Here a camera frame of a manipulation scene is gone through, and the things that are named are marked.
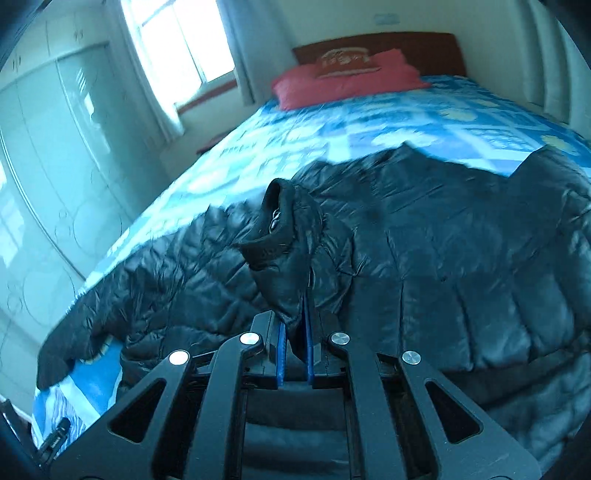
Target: pillowcase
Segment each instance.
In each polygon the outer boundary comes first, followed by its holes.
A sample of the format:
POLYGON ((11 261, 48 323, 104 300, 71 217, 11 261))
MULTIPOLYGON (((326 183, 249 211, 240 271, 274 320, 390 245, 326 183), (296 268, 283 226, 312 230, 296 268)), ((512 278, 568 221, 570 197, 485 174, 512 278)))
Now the pillowcase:
POLYGON ((316 78, 339 75, 356 75, 375 72, 381 67, 369 58, 367 48, 337 48, 330 50, 316 61, 316 78))
POLYGON ((359 75, 316 78, 316 64, 301 65, 288 70, 272 84, 280 109, 294 110, 347 98, 406 92, 431 86, 421 80, 418 70, 406 62, 400 50, 381 52, 371 59, 381 68, 359 75))

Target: blue bedspread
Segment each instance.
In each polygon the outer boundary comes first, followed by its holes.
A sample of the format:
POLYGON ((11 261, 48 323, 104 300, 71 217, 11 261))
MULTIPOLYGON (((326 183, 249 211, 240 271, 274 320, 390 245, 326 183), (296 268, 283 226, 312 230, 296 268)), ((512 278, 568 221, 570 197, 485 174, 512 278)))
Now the blue bedspread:
MULTIPOLYGON (((227 205, 289 179, 322 159, 346 161, 408 142, 425 153, 510 175, 531 152, 553 145, 591 174, 591 150, 573 131, 501 99, 464 77, 428 77, 433 88, 345 100, 282 112, 272 100, 201 157, 109 250, 81 294, 137 246, 189 223, 209 205, 227 205)), ((62 417, 69 445, 109 408, 121 375, 121 345, 76 367, 59 385, 38 392, 35 442, 62 417)))

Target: wall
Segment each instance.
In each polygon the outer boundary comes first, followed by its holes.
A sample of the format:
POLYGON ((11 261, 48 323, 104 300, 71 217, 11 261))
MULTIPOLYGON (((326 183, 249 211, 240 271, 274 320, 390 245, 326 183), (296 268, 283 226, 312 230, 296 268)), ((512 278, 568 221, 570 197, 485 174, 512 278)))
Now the wall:
POLYGON ((383 31, 456 35, 468 75, 498 95, 525 103, 517 49, 515 0, 278 0, 296 45, 383 31), (397 14, 397 25, 375 25, 374 15, 397 14))
POLYGON ((39 347, 0 309, 0 395, 27 415, 33 411, 39 347))
POLYGON ((258 106, 245 106, 237 88, 209 99, 181 116, 185 134, 165 148, 160 160, 168 175, 176 179, 197 160, 196 151, 213 137, 236 128, 258 106))

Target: window sill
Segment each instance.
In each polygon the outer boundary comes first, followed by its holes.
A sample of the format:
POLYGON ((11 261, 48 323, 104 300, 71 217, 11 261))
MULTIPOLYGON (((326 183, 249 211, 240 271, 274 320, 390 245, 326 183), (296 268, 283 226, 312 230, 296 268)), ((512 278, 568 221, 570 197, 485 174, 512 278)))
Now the window sill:
POLYGON ((237 86, 238 83, 234 76, 234 72, 222 75, 221 77, 213 80, 212 82, 205 84, 201 89, 199 89, 197 94, 187 103, 184 103, 183 105, 178 105, 177 113, 179 115, 182 115, 191 108, 196 107, 197 105, 200 105, 201 103, 215 98, 223 93, 226 93, 229 90, 236 88, 237 86))

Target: black puffer jacket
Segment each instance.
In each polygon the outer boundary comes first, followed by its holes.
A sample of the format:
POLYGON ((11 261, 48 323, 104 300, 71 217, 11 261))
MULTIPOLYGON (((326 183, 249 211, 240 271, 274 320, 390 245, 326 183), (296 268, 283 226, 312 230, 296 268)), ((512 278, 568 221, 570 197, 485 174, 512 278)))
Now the black puffer jacket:
POLYGON ((591 408, 589 238, 589 181, 549 148, 510 178, 405 145, 314 163, 274 181, 260 211, 210 208, 133 253, 47 338, 38 386, 106 333, 125 342, 124 390, 171 351, 216 349, 270 307, 293 332, 311 267, 316 303, 344 331, 376 351, 421 352, 547 468, 591 408))

